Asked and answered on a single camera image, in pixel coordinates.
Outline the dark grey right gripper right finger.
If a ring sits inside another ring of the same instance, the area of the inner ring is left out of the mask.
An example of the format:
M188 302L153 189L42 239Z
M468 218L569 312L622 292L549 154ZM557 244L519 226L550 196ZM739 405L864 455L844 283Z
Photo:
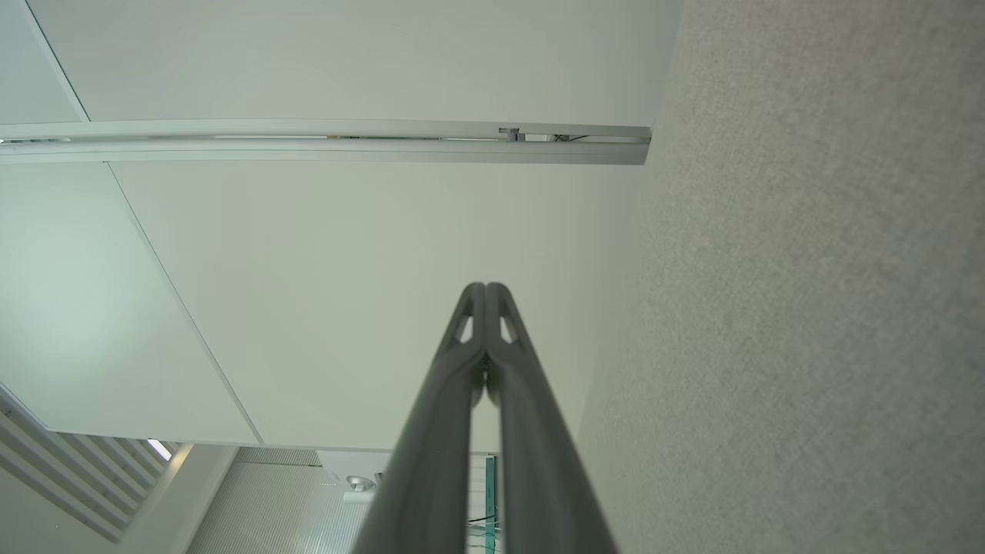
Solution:
M533 341L506 285L486 286L488 393L502 431L504 550L616 553Z

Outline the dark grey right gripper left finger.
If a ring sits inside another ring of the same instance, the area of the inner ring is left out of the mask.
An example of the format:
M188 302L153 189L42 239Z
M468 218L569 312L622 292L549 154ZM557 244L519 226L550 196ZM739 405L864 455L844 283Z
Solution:
M463 553L486 287L464 288L354 542L355 553Z

